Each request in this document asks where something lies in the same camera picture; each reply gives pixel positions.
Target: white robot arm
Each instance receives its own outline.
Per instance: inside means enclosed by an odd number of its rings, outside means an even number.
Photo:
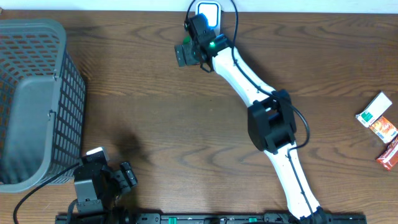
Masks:
[[[247,76],[254,81],[257,86],[261,87],[266,92],[272,93],[275,91],[273,87],[264,83],[240,57],[239,52],[234,48],[236,63],[239,64],[241,69]],[[231,47],[225,48],[218,52],[218,55],[212,58],[214,71],[221,75],[238,93],[242,98],[247,107],[253,105],[253,102],[263,101],[268,98],[267,95],[259,92],[244,75],[238,70],[237,66],[234,65]],[[304,172],[301,168],[299,158],[297,157],[297,150],[290,151],[290,156],[293,162],[293,166],[288,158],[289,149],[296,146],[296,143],[286,144],[285,146],[278,149],[277,154],[273,154],[269,151],[264,151],[268,158],[271,160],[275,167],[279,180],[286,194],[287,207],[293,216],[300,219],[302,217],[309,217],[313,212],[317,211],[320,206],[318,200],[313,196],[308,182],[305,178]],[[302,194],[298,180],[296,180],[294,169],[297,173],[298,179],[302,185],[303,191],[307,196],[307,200],[312,209],[310,211],[304,195]]]
[[[295,149],[296,125],[289,94],[285,90],[275,91],[263,82],[246,65],[233,43],[222,34],[216,36],[207,23],[203,14],[185,21],[192,40],[175,46],[178,64],[181,67],[200,64],[210,72],[203,66],[207,63],[234,88],[248,108],[250,138],[274,165],[289,211],[299,220],[308,220],[314,214],[319,216],[322,208],[308,186]],[[276,113],[268,115],[269,110]]]

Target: small box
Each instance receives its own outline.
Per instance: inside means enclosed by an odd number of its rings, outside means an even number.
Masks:
[[[390,143],[398,134],[397,128],[383,116],[375,121],[370,129],[386,144]]]
[[[398,163],[398,138],[388,146],[387,151],[381,155],[376,161],[384,166],[387,170],[391,169]]]
[[[383,92],[380,92],[375,99],[365,108],[365,110],[356,115],[366,128],[370,127],[392,104]]]

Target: wood grain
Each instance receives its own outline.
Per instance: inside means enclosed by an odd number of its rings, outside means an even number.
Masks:
[[[164,213],[286,210],[272,164],[250,142],[246,109],[217,74],[178,68],[183,12],[4,11],[0,19],[52,18],[87,79],[83,152],[106,146],[113,165],[130,161],[139,186],[128,208]],[[300,150],[313,193],[332,212],[368,223],[398,220],[398,172],[375,158],[385,145],[354,115],[384,91],[398,102],[398,16],[242,13],[238,49],[306,116]],[[223,15],[231,37],[234,14]],[[397,104],[386,117],[398,124]],[[304,139],[301,123],[298,141]],[[25,195],[0,194],[0,223]],[[19,211],[21,223],[53,223],[75,199],[73,184],[48,186]]]

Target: red package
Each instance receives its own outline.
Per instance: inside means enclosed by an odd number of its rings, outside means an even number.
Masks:
[[[387,170],[391,169],[398,163],[398,138],[388,146],[387,151],[377,158],[376,161],[384,166]]]

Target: gray plastic basket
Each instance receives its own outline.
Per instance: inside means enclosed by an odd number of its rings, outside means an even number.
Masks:
[[[0,21],[0,192],[26,190],[77,162],[85,90],[61,24]]]

